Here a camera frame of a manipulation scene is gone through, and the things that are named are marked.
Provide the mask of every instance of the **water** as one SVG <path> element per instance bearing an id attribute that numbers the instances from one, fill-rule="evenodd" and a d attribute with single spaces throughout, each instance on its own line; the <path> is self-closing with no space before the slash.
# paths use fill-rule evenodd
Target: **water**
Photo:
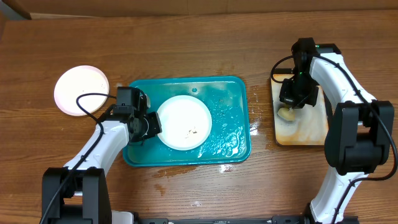
<path id="1" fill-rule="evenodd" d="M 213 125 L 208 139 L 199 147 L 189 151 L 178 151 L 167 147 L 158 138 L 145 141 L 127 149 L 128 159 L 135 165 L 178 165 L 233 162 L 250 153 L 249 129 L 246 127 L 248 112 L 244 113 L 242 85 L 238 82 L 186 82 L 186 83 L 138 83 L 150 98 L 151 108 L 159 106 L 173 96 L 190 95 L 208 107 Z"/>

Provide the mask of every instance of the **black clamp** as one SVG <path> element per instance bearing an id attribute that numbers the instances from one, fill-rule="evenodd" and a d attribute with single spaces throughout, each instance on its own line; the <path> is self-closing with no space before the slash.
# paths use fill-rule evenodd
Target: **black clamp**
<path id="1" fill-rule="evenodd" d="M 388 132 L 392 132 L 394 107 L 389 101 L 371 103 Z M 367 133 L 358 133 L 358 122 L 367 128 Z M 338 103 L 325 139 L 325 155 L 329 165 L 339 175 L 348 172 L 373 173 L 389 156 L 390 142 L 369 108 L 363 103 L 351 101 Z"/>
<path id="2" fill-rule="evenodd" d="M 99 120 L 126 123 L 129 129 L 129 142 L 153 138 L 162 132 L 162 127 L 156 112 L 147 113 L 147 102 L 147 96 L 142 90 L 133 87 L 118 87 L 116 104 L 111 105 L 99 117 Z"/>
<path id="3" fill-rule="evenodd" d="M 292 46 L 294 68 L 289 70 L 276 69 L 275 73 L 293 73 L 286 78 L 280 88 L 279 100 L 293 108 L 303 108 L 306 104 L 315 106 L 318 98 L 318 83 L 312 79 L 310 68 L 313 56 L 322 53 L 341 54 L 335 44 L 315 45 L 313 38 L 300 38 Z"/>

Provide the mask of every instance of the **white bowl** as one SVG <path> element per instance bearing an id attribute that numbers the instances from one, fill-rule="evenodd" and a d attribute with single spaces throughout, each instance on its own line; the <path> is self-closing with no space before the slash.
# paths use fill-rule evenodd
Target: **white bowl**
<path id="1" fill-rule="evenodd" d="M 105 74 L 89 65 L 69 69 L 59 79 L 54 89 L 54 100 L 58 108 L 72 116 L 86 115 L 77 107 L 76 99 L 85 93 L 109 94 L 109 83 Z M 88 112 L 98 110 L 106 101 L 106 96 L 85 96 L 80 105 Z"/>
<path id="2" fill-rule="evenodd" d="M 211 131 L 211 114 L 206 105 L 193 96 L 175 96 L 157 110 L 162 132 L 159 139 L 176 150 L 190 150 L 203 144 Z"/>

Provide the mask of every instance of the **wet surface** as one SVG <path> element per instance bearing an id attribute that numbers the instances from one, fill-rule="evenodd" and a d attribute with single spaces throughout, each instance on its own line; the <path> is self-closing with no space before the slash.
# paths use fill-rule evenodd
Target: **wet surface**
<path id="1" fill-rule="evenodd" d="M 187 172 L 194 171 L 196 166 L 175 166 L 166 169 L 161 169 L 157 171 L 157 174 L 154 174 L 152 177 L 161 178 L 161 177 L 173 177 L 179 174 L 186 174 Z"/>
<path id="2" fill-rule="evenodd" d="M 155 184 L 155 189 L 160 192 L 160 196 L 164 196 L 166 194 L 166 188 L 160 184 Z"/>
<path id="3" fill-rule="evenodd" d="M 201 202 L 193 202 L 193 203 L 191 204 L 191 206 L 192 206 L 192 207 L 202 207 L 203 204 L 202 204 Z"/>
<path id="4" fill-rule="evenodd" d="M 234 165 L 231 165 L 231 164 L 223 164 L 223 165 L 220 165 L 220 168 L 219 168 L 220 174 L 225 173 L 225 172 L 232 172 L 234 170 L 235 170 L 235 167 L 234 167 Z"/>
<path id="5" fill-rule="evenodd" d="M 264 93 L 268 91 L 269 87 L 264 85 L 248 87 L 247 96 L 251 136 L 263 135 L 265 137 L 263 122 L 267 122 L 268 119 L 264 120 L 264 115 L 269 110 L 269 105 L 271 105 L 270 102 L 266 101 L 267 99 L 264 99 Z"/>

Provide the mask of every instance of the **wood grain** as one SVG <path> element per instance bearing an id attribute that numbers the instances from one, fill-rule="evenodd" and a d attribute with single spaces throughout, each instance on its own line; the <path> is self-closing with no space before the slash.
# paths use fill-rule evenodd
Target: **wood grain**
<path id="1" fill-rule="evenodd" d="M 4 27 L 6 26 L 6 21 L 7 21 L 6 16 L 0 11 L 0 40 L 1 40 L 1 36 L 2 36 L 2 31 L 4 30 Z"/>
<path id="2" fill-rule="evenodd" d="M 77 65 L 104 71 L 112 94 L 143 78 L 236 75 L 253 111 L 252 153 L 240 164 L 133 168 L 119 155 L 107 176 L 114 210 L 171 219 L 299 214 L 327 163 L 320 147 L 275 144 L 269 94 L 270 69 L 299 37 L 336 43 L 362 86 L 397 106 L 398 11 L 7 22 L 0 44 L 0 223 L 37 223 L 44 171 L 73 158 L 94 130 L 90 118 L 67 116 L 53 100 L 59 76 Z M 389 160 L 373 176 L 391 166 Z M 346 213 L 361 223 L 396 223 L 397 184 L 397 177 L 362 183 Z"/>
<path id="3" fill-rule="evenodd" d="M 69 16 L 176 16 L 398 9 L 396 0 L 2 0 L 17 12 Z"/>
<path id="4" fill-rule="evenodd" d="M 31 13 L 32 19 L 76 19 L 76 18 L 93 18 L 94 16 L 74 16 L 61 14 L 47 14 L 47 13 Z"/>

